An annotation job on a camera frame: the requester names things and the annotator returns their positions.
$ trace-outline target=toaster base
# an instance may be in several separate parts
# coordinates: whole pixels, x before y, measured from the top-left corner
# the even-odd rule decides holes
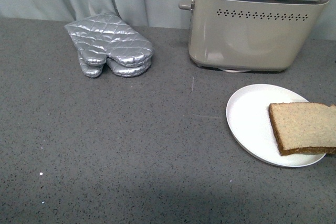
[[[284,69],[263,69],[263,68],[242,68],[242,67],[236,67],[236,66],[220,66],[215,64],[208,64],[204,62],[200,62],[195,60],[191,55],[189,55],[191,60],[198,66],[198,67],[206,67],[206,68],[217,68],[221,71],[227,72],[227,73],[244,73],[244,72],[250,72],[250,71],[260,71],[260,72],[282,72]]]

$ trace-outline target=toaster vent hole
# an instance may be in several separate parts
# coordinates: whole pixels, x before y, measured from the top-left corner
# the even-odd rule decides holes
[[[268,13],[268,12],[251,12],[243,10],[223,10],[218,9],[217,16],[224,15],[225,17],[253,18],[259,20],[283,20],[283,21],[305,21],[308,14],[288,14],[288,13]]]

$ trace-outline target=quilted oven mitt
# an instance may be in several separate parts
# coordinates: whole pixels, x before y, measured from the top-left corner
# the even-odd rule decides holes
[[[87,77],[98,77],[105,63],[122,77],[138,76],[151,65],[153,45],[115,13],[77,20],[65,28]]]

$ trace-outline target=bread crust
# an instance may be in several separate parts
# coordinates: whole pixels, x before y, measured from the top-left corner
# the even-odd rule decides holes
[[[314,147],[301,147],[301,148],[292,148],[289,150],[284,149],[283,146],[283,142],[281,139],[281,135],[279,133],[279,129],[275,120],[275,116],[273,113],[273,106],[274,103],[271,103],[268,107],[268,114],[269,114],[269,118],[270,118],[270,122],[273,128],[273,133],[274,133],[274,137],[277,141],[278,144],[278,149],[280,152],[281,156],[288,156],[291,154],[295,154],[295,153],[310,153],[310,154],[322,154],[322,153],[336,153],[336,147],[326,147],[326,146],[314,146]]]

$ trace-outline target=toaster lever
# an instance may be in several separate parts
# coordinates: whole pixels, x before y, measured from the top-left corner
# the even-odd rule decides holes
[[[178,7],[181,10],[192,10],[194,9],[195,1],[191,0],[189,2],[188,0],[183,0],[178,3]]]

